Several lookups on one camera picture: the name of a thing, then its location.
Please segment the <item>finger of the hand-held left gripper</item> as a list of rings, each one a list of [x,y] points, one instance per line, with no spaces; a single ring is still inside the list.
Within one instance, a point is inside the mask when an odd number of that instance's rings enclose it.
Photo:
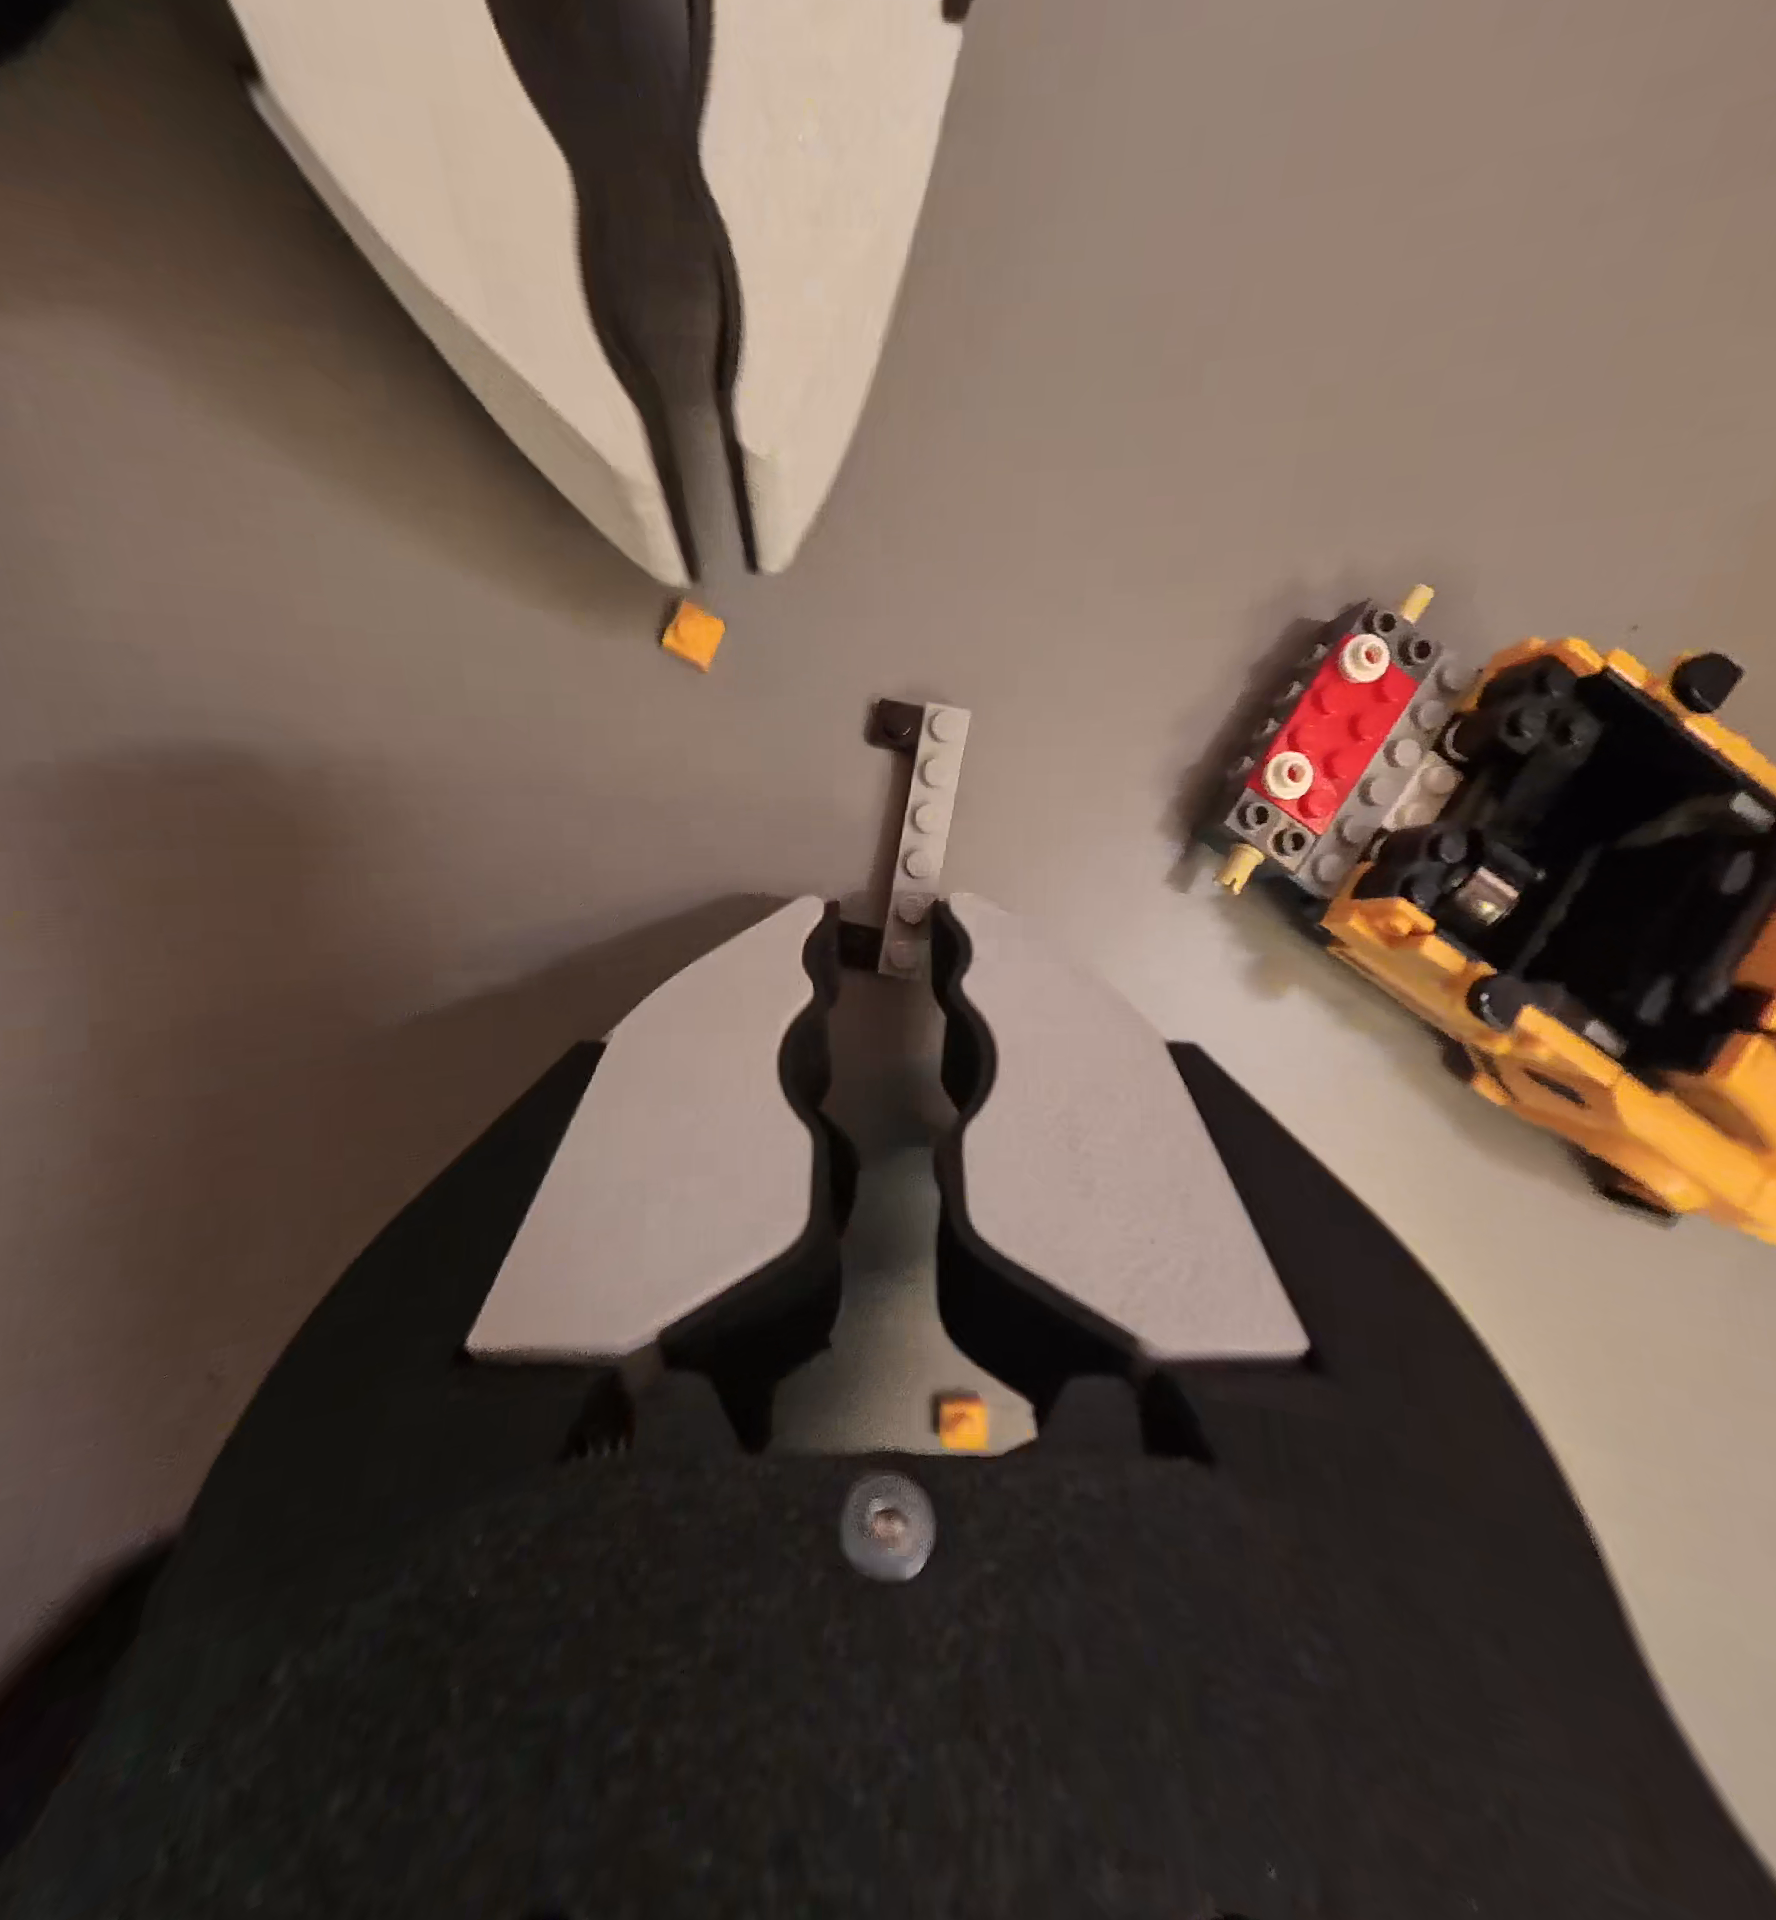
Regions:
[[[713,3],[700,173],[735,271],[756,567],[791,567],[853,446],[962,52],[958,3]]]
[[[539,474],[690,582],[639,409],[596,336],[583,205],[487,3],[232,3],[252,100]]]

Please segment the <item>yellow lego car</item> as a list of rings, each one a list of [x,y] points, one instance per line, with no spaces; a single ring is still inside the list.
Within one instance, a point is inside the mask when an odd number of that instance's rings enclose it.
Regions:
[[[1310,623],[1192,781],[1258,887],[1613,1204],[1776,1244],[1776,763],[1726,655],[1477,657],[1429,588]]]

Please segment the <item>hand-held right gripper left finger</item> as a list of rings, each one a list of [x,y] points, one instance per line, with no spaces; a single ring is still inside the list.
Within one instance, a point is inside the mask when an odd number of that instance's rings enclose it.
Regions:
[[[840,1270],[847,1149],[824,1113],[840,975],[837,902],[798,895],[619,1018],[469,1358],[674,1355],[739,1289]]]

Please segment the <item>long grey lego plate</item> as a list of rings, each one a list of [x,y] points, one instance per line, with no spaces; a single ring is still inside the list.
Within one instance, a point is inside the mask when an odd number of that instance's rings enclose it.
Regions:
[[[922,704],[922,741],[915,751],[895,751],[908,763],[890,878],[885,891],[885,921],[879,930],[877,975],[889,980],[919,980],[932,959],[932,921],[942,898],[949,833],[959,800],[971,709]]]

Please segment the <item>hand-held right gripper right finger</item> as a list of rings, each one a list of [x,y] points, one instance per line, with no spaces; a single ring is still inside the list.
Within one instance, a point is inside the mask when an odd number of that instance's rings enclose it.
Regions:
[[[1298,1364],[1310,1332],[1167,1039],[1033,924],[932,928],[936,1302],[977,1364]]]

